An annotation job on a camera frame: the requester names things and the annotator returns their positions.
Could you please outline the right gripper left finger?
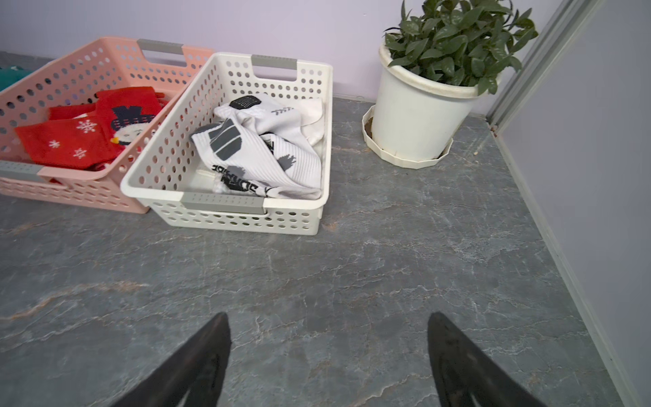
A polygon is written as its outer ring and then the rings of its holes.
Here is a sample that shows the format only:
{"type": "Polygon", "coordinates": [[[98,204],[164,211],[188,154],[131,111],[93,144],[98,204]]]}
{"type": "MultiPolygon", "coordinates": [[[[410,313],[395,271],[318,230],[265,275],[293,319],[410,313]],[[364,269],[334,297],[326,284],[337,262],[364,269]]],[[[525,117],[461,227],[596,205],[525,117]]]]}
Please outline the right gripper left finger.
{"type": "Polygon", "coordinates": [[[115,406],[217,406],[232,347],[220,312],[115,406]]]}

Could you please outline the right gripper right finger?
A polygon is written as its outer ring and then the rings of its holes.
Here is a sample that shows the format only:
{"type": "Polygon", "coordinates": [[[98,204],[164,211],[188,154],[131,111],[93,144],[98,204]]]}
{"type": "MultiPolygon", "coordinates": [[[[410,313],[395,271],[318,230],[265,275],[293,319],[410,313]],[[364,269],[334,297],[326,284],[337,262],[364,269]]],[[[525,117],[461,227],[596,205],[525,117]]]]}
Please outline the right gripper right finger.
{"type": "Polygon", "coordinates": [[[427,345],[442,406],[542,406],[442,312],[430,315],[427,345]]]}

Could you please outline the white sock grey bird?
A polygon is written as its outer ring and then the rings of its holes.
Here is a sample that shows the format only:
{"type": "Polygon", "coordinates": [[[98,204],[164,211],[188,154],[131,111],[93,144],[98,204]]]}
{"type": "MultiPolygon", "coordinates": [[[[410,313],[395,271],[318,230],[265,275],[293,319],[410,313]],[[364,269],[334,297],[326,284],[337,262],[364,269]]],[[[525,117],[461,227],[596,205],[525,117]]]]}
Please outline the white sock grey bird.
{"type": "Polygon", "coordinates": [[[211,166],[210,169],[215,173],[213,192],[218,194],[310,200],[322,196],[319,188],[271,186],[262,181],[246,179],[241,167],[211,166]]]}

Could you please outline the white sock grey toe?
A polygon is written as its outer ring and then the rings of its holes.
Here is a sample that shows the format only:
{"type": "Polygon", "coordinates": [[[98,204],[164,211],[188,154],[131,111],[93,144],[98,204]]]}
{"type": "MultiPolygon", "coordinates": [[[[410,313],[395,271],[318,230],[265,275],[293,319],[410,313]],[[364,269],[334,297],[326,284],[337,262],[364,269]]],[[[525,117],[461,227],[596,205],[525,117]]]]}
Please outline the white sock grey toe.
{"type": "Polygon", "coordinates": [[[273,133],[258,135],[232,118],[191,135],[203,164],[241,167],[244,177],[271,186],[321,187],[321,161],[273,133]]]}

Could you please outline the red santa sock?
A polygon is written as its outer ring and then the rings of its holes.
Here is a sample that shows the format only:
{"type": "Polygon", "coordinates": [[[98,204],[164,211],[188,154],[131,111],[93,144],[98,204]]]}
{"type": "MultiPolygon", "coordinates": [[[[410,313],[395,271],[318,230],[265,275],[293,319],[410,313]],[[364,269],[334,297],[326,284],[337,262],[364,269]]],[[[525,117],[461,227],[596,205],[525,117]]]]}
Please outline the red santa sock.
{"type": "Polygon", "coordinates": [[[15,132],[32,162],[41,166],[88,170],[112,163],[124,150],[93,117],[49,120],[15,132]]]}

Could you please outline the white sock hexagon patch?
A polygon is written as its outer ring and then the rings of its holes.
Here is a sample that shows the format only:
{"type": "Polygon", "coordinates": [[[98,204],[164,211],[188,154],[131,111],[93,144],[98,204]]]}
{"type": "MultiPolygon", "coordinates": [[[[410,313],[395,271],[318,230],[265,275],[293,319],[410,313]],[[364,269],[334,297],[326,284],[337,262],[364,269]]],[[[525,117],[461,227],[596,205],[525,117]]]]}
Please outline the white sock hexagon patch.
{"type": "Polygon", "coordinates": [[[302,115],[293,107],[276,102],[264,93],[246,95],[214,109],[217,117],[236,119],[258,135],[273,133],[296,145],[309,146],[301,131],[302,115]]]}

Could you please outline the red penguin sock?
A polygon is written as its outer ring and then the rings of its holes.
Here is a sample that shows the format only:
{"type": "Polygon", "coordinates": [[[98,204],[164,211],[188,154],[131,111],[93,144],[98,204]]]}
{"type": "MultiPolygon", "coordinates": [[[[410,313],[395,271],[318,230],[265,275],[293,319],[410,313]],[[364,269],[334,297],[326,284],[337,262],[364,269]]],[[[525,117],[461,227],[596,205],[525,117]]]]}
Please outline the red penguin sock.
{"type": "Polygon", "coordinates": [[[115,146],[131,144],[161,112],[165,101],[150,86],[132,86],[97,93],[95,115],[115,146]]]}

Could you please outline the red fuzzy sock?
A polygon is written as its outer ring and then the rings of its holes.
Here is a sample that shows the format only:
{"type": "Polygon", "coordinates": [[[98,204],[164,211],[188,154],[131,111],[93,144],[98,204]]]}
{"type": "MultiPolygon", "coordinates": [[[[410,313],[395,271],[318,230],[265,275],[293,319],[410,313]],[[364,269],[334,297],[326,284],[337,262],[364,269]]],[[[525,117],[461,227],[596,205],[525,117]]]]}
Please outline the red fuzzy sock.
{"type": "Polygon", "coordinates": [[[95,116],[96,103],[57,106],[48,109],[48,120],[85,119],[95,116]]]}

